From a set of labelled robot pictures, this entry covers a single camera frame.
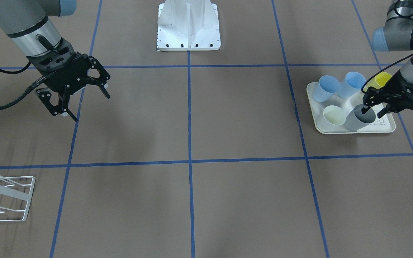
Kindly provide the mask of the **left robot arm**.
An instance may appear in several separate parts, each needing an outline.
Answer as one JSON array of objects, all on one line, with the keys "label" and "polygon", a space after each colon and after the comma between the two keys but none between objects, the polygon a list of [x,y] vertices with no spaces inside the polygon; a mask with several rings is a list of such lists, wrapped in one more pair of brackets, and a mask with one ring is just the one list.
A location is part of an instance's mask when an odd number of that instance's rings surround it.
[{"label": "left robot arm", "polygon": [[[413,0],[392,1],[384,26],[372,35],[372,48],[375,51],[413,51]],[[361,113],[382,103],[386,105],[378,112],[378,118],[387,113],[413,110],[413,54],[406,60],[407,63],[383,87],[363,86]]]}]

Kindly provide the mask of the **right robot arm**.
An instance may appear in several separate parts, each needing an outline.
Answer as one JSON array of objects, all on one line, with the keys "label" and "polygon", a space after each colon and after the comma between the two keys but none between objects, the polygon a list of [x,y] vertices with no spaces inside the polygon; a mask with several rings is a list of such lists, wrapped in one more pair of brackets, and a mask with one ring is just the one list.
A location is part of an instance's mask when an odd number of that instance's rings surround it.
[{"label": "right robot arm", "polygon": [[51,16],[70,16],[77,8],[75,0],[0,0],[0,27],[28,59],[18,71],[0,68],[0,72],[15,75],[30,65],[41,78],[33,82],[12,102],[0,106],[8,109],[29,93],[37,97],[53,116],[77,117],[69,109],[72,95],[87,85],[97,86],[106,98],[110,74],[92,56],[74,50],[49,19]]}]

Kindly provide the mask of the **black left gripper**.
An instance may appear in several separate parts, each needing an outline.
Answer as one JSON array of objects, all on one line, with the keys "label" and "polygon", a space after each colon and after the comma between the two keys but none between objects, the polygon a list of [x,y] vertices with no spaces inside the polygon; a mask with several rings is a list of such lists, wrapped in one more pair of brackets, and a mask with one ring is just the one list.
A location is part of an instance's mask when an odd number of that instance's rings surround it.
[{"label": "black left gripper", "polygon": [[385,103],[377,113],[381,119],[388,113],[400,112],[405,109],[413,110],[413,84],[397,73],[381,89],[368,89],[363,97],[361,113],[367,113],[372,107]]}]

